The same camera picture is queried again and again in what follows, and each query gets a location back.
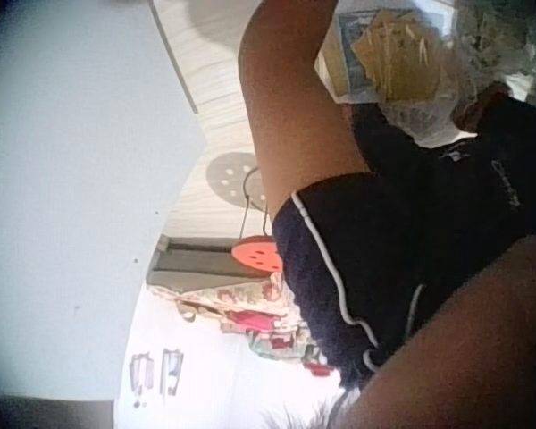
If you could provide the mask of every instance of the black athletic shorts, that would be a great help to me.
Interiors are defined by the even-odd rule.
[[[284,277],[342,385],[362,384],[453,292],[536,234],[536,109],[502,97],[476,139],[423,149],[376,107],[373,173],[302,189],[272,225]]]

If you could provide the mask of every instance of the white wall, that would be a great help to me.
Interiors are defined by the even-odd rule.
[[[163,348],[185,355],[177,396],[158,393]],[[134,409],[128,364],[133,354],[155,360],[147,406]],[[264,414],[284,409],[309,419],[317,404],[338,392],[338,374],[317,379],[302,366],[262,359],[241,335],[222,334],[214,320],[184,322],[173,304],[142,291],[131,328],[115,421],[120,429],[250,429]]]
[[[155,244],[204,139],[145,1],[0,19],[0,393],[118,396]]]

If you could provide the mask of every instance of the hand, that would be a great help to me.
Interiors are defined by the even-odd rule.
[[[466,108],[456,107],[451,114],[451,119],[458,129],[466,132],[476,132],[484,111],[490,102],[499,95],[508,97],[510,88],[502,82],[494,82],[479,93],[474,104]]]

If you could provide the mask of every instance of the white piping trim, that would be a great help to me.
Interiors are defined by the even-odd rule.
[[[376,366],[373,362],[372,362],[372,358],[369,356],[369,354],[371,353],[371,349],[367,349],[365,352],[364,352],[364,364],[365,366],[367,366],[369,369],[371,369],[374,373],[377,373],[379,372],[379,367]]]
[[[425,289],[424,284],[420,284],[413,292],[413,297],[411,298],[411,304],[409,305],[409,316],[407,317],[407,324],[405,326],[405,339],[409,338],[411,335],[411,330],[413,329],[413,322],[415,321],[415,313],[417,312],[417,304],[419,303],[419,297],[421,292]]]
[[[325,243],[323,242],[322,237],[320,236],[320,233],[315,228],[315,225],[312,222],[312,219],[310,218],[310,215],[308,214],[306,207],[304,206],[304,203],[302,202],[302,200],[300,199],[300,197],[297,195],[296,192],[292,194],[292,201],[294,201],[296,208],[299,210],[300,214],[304,218],[304,223],[306,224],[307,229],[310,230],[310,232],[312,233],[312,236],[314,237],[314,240],[318,248],[320,249],[320,253],[322,253],[323,262],[325,262],[328,268],[328,271],[331,274],[331,277],[336,283],[336,287],[338,288],[339,311],[341,313],[341,317],[343,317],[343,320],[346,324],[350,324],[350,325],[359,324],[362,328],[364,328],[364,331],[367,334],[367,338],[369,339],[369,342],[371,342],[372,345],[377,348],[379,345],[379,342],[377,341],[377,338],[375,337],[375,334],[373,333],[371,326],[365,320],[356,321],[351,317],[351,315],[349,315],[348,306],[346,304],[346,291],[344,288],[343,281],[341,280],[341,276],[339,275],[338,270],[333,264],[333,261],[331,260],[331,257],[330,257],[330,253],[328,252],[328,249],[326,248]]]

